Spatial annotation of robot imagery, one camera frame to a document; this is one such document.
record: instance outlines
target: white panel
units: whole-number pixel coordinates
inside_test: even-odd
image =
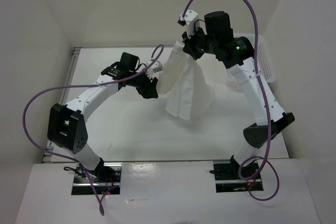
[[[32,167],[32,164],[2,164],[0,166],[1,223],[15,222]]]
[[[137,55],[142,62],[150,59],[153,48],[82,49],[71,84],[93,83],[100,72],[122,52]],[[160,61],[171,52],[165,48]],[[107,161],[168,161],[228,159],[244,139],[243,129],[255,122],[242,92],[228,88],[222,63],[211,55],[197,61],[205,79],[215,88],[215,101],[199,120],[177,119],[165,110],[166,97],[143,99],[132,87],[121,89],[108,98],[89,118],[88,143]],[[68,101],[83,89],[69,91]],[[282,135],[272,141],[270,157],[288,157]],[[52,161],[64,161],[53,156]]]
[[[23,132],[22,112],[38,91],[64,84],[71,48],[44,0],[0,0],[0,5],[0,163],[33,163],[41,152]],[[59,96],[47,94],[28,111],[28,127],[42,145]]]
[[[319,224],[299,162],[272,163],[281,186],[267,202],[247,192],[217,194],[212,162],[125,164],[121,193],[106,197],[104,217],[93,195],[71,196],[73,173],[63,170],[66,164],[34,165],[16,224]],[[268,166],[261,175],[265,191],[255,194],[266,197],[276,181]]]
[[[46,0],[73,46],[173,45],[183,28],[176,22],[189,0]],[[249,0],[260,31],[278,0]],[[241,0],[196,0],[193,10],[203,17],[224,10],[235,32],[250,33],[253,22]]]
[[[276,67],[275,95],[296,121],[284,131],[301,162],[321,223],[334,223],[336,0],[281,0],[264,37]]]

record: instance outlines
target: white fabric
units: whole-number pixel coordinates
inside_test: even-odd
[[[175,43],[168,61],[163,65],[156,85],[158,94],[167,94],[172,90],[181,75],[187,56],[183,51],[184,45],[178,41]]]
[[[201,67],[179,42],[163,66],[157,90],[159,94],[170,91],[165,109],[185,120],[200,117],[214,99],[214,89],[205,82]]]

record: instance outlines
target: black cable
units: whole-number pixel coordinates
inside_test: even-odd
[[[195,23],[194,23],[194,31],[195,31],[195,32],[196,32],[196,23],[197,23],[198,21],[203,21],[203,22],[205,23],[205,21],[202,20],[202,19],[198,19],[198,20],[196,20]]]
[[[144,65],[145,67],[147,67],[145,63],[141,63],[141,64],[139,64],[139,65],[138,65],[138,67],[136,68],[136,70],[135,70],[135,71],[138,71],[138,70],[139,70],[139,68],[141,67],[141,65]]]

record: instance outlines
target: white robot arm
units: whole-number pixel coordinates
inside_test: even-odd
[[[254,49],[247,38],[234,38],[227,13],[220,11],[204,16],[207,34],[199,27],[199,20],[198,14],[193,10],[188,10],[185,17],[180,15],[178,23],[187,26],[186,32],[182,35],[185,44],[183,51],[191,55],[194,60],[199,59],[204,53],[215,55],[236,78],[254,113],[256,123],[244,129],[245,141],[230,159],[232,166],[238,170],[243,161],[257,155],[259,148],[267,140],[266,106],[256,78]],[[286,113],[277,102],[263,74],[258,75],[269,103],[273,139],[295,118],[292,113]],[[247,162],[244,166],[248,166],[251,162],[253,161]]]
[[[137,56],[124,52],[120,61],[102,71],[94,83],[96,86],[85,90],[80,96],[65,105],[56,103],[50,110],[48,139],[65,148],[71,156],[98,179],[108,174],[110,168],[104,167],[103,160],[94,153],[87,143],[88,133],[85,123],[108,97],[117,93],[122,87],[135,87],[145,99],[158,98],[157,78],[151,77],[151,74],[162,69],[162,65],[158,61],[147,72],[133,79],[104,85],[104,83],[113,80],[121,80],[135,75],[139,62],[140,59]]]

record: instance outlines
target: white table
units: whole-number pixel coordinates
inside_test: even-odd
[[[153,48],[81,49],[69,84],[91,84],[100,72],[126,51],[142,62]],[[165,63],[171,48],[159,59]],[[254,123],[253,113],[242,92],[225,85],[224,65],[214,56],[197,61],[206,81],[215,88],[215,101],[196,121],[177,119],[165,110],[166,98],[145,100],[135,88],[126,87],[101,105],[87,122],[88,143],[106,161],[184,161],[229,159],[243,141],[243,129]],[[71,89],[65,101],[83,89]],[[67,154],[59,147],[55,152]],[[263,146],[260,154],[265,152]],[[288,158],[282,134],[272,141],[270,158]],[[51,162],[64,162],[53,156]]]
[[[72,196],[75,164],[36,164],[16,224],[319,224],[300,163],[272,160],[280,177],[278,195],[259,202],[248,192],[216,193],[212,162],[124,163],[120,195],[107,196],[105,216],[94,195]],[[276,187],[269,166],[261,172],[267,197]]]

